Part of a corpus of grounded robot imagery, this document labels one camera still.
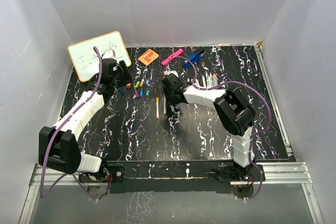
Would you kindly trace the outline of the yellow orange marker pen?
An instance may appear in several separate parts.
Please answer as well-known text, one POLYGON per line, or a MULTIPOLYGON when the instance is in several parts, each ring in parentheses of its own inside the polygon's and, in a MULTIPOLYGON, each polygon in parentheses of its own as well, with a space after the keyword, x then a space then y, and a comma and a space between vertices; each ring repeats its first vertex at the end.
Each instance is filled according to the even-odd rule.
POLYGON ((159 97, 156 97, 156 119, 159 120, 160 118, 160 108, 159 108, 159 105, 160 105, 160 99, 159 97))

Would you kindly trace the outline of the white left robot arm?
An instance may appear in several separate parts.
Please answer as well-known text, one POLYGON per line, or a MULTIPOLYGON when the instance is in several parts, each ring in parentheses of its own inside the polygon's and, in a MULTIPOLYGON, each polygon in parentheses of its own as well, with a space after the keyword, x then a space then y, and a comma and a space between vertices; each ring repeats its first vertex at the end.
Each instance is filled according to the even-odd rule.
POLYGON ((131 83, 132 78, 123 60, 102 59, 99 71, 88 81, 73 108, 52 127, 44 126, 40 130, 39 165, 65 174, 90 173, 98 182, 108 177, 108 168, 102 165, 102 159, 81 152, 78 140, 89 121, 104 107, 114 91, 131 83))

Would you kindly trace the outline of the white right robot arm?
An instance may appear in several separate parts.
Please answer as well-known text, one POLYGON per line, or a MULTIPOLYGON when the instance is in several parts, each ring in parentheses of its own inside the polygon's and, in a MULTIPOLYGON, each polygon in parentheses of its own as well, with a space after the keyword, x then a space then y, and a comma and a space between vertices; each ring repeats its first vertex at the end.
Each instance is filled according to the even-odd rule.
POLYGON ((254 153, 250 147, 255 110, 238 88, 207 89, 183 83, 174 73, 162 79, 163 91, 169 105, 197 104, 214 109, 233 141, 235 176, 247 180, 253 174, 254 153))

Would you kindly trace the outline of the peach marker pen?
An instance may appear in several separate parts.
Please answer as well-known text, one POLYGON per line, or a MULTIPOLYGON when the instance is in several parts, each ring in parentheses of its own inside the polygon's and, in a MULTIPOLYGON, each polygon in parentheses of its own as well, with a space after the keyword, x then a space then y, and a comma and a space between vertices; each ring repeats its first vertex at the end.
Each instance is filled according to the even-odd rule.
POLYGON ((166 108, 166 97, 163 97, 163 114, 166 115, 167 108, 166 108))

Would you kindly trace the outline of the purple pen cap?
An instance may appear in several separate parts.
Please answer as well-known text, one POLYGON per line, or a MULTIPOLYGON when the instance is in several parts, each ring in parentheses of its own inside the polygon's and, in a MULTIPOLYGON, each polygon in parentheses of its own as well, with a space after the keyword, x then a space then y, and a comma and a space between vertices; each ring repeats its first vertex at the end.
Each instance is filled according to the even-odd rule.
POLYGON ((139 94, 138 94, 137 90, 134 91, 134 94, 135 94, 136 98, 139 98, 139 94))

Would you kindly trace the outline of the yellow tip marker pen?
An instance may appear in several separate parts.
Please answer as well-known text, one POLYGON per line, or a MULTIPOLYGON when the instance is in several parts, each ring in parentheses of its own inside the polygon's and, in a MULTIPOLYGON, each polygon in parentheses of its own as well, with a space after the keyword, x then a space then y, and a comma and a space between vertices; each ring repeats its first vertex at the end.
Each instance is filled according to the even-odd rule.
POLYGON ((210 87, 210 83, 209 83, 209 80, 208 80, 208 74, 207 73, 205 74, 205 79, 206 79, 206 85, 209 88, 210 87))

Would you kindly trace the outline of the thick orange highlighter pen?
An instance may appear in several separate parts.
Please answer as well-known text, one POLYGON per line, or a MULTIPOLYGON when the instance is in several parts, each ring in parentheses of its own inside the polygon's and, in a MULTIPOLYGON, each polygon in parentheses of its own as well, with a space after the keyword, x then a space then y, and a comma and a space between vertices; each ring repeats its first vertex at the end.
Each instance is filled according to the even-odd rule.
POLYGON ((218 85, 217 75, 215 73, 212 75, 212 83, 214 87, 218 85))

